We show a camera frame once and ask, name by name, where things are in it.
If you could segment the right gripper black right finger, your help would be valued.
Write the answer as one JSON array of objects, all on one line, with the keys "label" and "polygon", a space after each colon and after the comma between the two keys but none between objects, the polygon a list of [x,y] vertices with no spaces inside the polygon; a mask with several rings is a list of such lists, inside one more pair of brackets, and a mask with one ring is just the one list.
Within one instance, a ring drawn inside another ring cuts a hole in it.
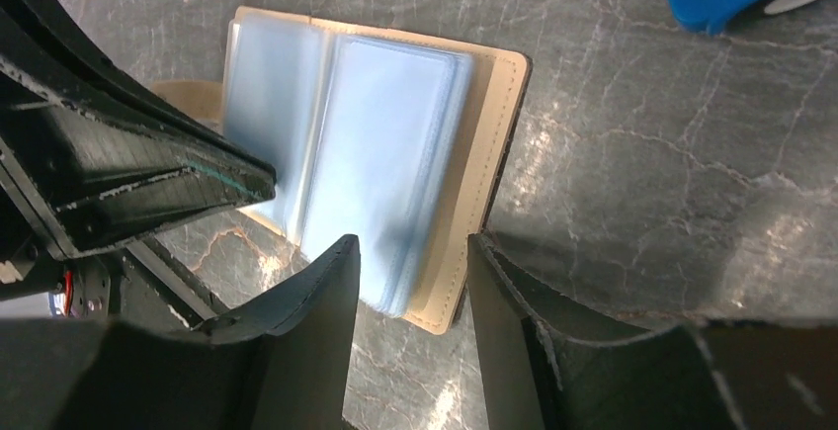
[{"label": "right gripper black right finger", "polygon": [[468,294],[493,429],[833,429],[833,320],[694,319],[648,330],[552,289],[486,235]]}]

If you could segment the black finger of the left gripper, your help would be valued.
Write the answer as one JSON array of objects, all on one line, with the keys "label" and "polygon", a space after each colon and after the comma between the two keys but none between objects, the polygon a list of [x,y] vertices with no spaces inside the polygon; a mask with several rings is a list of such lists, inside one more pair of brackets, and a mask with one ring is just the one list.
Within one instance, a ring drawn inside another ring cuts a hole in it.
[{"label": "black finger of the left gripper", "polygon": [[58,141],[56,160],[24,153],[57,212],[211,212],[274,195],[270,165],[117,68],[57,0],[1,0],[1,72]]},{"label": "black finger of the left gripper", "polygon": [[130,77],[1,77],[1,258],[76,259],[273,197],[266,162]]}]

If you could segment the beige leather card holder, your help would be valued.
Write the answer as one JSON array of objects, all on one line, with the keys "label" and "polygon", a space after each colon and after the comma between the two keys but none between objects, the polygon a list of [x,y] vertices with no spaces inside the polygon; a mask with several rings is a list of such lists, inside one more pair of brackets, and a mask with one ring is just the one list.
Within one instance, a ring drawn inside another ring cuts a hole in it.
[{"label": "beige leather card holder", "polygon": [[485,224],[529,81],[530,61],[523,53],[504,48],[246,6],[239,7],[230,22],[229,52],[234,51],[240,24],[247,15],[267,16],[329,34],[372,36],[475,56],[475,76],[469,84],[430,243],[407,296],[406,310],[400,314],[432,334],[447,332],[465,284],[466,239]]}]

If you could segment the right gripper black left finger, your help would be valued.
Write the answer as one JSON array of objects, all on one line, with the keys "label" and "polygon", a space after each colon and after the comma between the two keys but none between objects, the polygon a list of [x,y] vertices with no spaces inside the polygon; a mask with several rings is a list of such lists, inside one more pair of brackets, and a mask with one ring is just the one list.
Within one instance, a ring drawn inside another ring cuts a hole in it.
[{"label": "right gripper black left finger", "polygon": [[359,300],[346,234],[191,330],[121,319],[1,323],[5,429],[337,429]]}]

